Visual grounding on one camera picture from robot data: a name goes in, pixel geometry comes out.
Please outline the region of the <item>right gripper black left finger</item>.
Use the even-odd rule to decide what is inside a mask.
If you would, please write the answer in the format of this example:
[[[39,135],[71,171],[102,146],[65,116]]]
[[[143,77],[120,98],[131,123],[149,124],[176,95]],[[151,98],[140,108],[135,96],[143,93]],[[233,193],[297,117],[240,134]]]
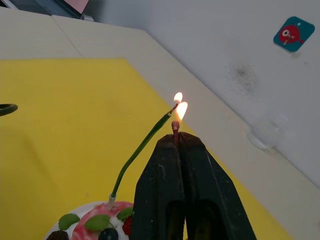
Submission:
[[[130,239],[181,240],[185,193],[178,149],[171,134],[155,145],[137,181]]]

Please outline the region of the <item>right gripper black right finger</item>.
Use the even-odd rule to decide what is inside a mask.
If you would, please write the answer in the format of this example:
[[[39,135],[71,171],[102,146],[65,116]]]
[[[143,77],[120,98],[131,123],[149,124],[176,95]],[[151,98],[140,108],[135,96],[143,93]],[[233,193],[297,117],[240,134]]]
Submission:
[[[255,240],[257,237],[228,174],[203,142],[179,133],[179,157],[189,240]]]

